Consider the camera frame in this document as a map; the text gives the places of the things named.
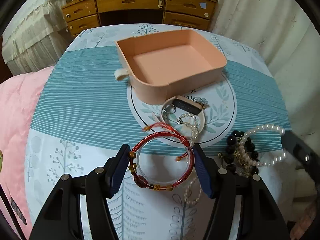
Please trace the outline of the white lace cover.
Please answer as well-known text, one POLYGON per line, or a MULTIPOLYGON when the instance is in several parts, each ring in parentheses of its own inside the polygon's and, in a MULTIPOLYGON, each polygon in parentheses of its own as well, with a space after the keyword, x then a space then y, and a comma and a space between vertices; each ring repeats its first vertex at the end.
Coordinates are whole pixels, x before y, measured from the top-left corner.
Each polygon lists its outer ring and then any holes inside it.
POLYGON ((2 57, 12 75, 55 65, 72 41, 63 18, 67 0, 27 0, 2 38, 2 57))

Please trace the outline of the pink jewelry tray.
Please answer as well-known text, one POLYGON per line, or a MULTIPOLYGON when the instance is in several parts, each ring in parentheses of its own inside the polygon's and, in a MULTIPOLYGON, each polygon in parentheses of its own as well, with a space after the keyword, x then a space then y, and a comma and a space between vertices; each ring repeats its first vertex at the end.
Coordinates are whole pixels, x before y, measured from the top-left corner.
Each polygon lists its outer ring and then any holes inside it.
POLYGON ((123 67, 140 101, 162 105, 173 96, 214 83, 227 59, 190 29, 164 31, 116 42, 123 67))

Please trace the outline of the wooden desk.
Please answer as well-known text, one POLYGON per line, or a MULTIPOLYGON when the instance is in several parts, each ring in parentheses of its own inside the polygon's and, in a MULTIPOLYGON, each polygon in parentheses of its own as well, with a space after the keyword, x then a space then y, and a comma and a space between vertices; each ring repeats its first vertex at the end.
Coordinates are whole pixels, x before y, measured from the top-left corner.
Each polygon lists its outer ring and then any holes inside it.
POLYGON ((217 0, 78 0, 62 7, 71 35, 108 25, 169 24, 208 30, 217 0))

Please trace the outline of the clear glass bangle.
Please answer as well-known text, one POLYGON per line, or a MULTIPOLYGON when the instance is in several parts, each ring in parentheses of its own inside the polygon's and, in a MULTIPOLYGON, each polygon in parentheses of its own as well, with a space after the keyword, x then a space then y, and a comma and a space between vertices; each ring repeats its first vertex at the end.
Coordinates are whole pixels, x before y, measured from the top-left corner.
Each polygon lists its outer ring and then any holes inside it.
POLYGON ((131 150, 130 157, 135 183, 155 191, 170 191, 185 182, 195 163, 186 137, 170 132, 148 135, 131 150))

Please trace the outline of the patterned blue white tablecloth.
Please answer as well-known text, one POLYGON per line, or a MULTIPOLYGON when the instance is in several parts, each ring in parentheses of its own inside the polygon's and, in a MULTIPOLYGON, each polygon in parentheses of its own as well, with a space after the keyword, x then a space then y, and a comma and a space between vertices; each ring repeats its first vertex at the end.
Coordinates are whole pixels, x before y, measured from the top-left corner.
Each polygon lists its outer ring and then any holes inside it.
MULTIPOLYGON (((125 24, 82 31, 50 74, 36 105, 25 155, 25 191, 35 222, 63 174, 83 176, 116 155, 121 145, 135 146, 161 108, 141 102, 121 68, 115 42, 128 37, 173 31, 172 25, 125 24)), ((225 57, 221 79, 186 94, 205 104, 200 145, 215 158, 234 131, 264 124, 290 129, 284 100, 262 57, 235 40, 202 31, 225 57)), ((185 184, 173 191, 139 188, 130 172, 108 201, 120 239, 201 239, 214 204, 201 196, 185 202, 185 184)))

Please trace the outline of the pink quilt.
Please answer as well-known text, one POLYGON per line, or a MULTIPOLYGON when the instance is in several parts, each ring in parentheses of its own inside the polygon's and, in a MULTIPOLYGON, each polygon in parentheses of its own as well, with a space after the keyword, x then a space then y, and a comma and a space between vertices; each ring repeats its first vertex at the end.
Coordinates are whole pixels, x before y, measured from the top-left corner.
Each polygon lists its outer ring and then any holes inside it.
POLYGON ((25 195, 25 148, 35 107, 53 69, 13 76, 1 83, 1 186, 26 219, 24 223, 16 216, 26 238, 32 225, 25 195))

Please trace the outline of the cream floral curtain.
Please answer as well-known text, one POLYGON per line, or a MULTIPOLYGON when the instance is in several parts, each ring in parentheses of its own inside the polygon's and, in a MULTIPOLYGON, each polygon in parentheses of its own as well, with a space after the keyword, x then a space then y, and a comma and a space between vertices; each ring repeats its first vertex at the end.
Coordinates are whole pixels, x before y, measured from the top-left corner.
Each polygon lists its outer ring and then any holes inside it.
POLYGON ((294 0, 217 0, 212 32, 263 57, 283 95, 293 130, 319 143, 319 34, 294 0))

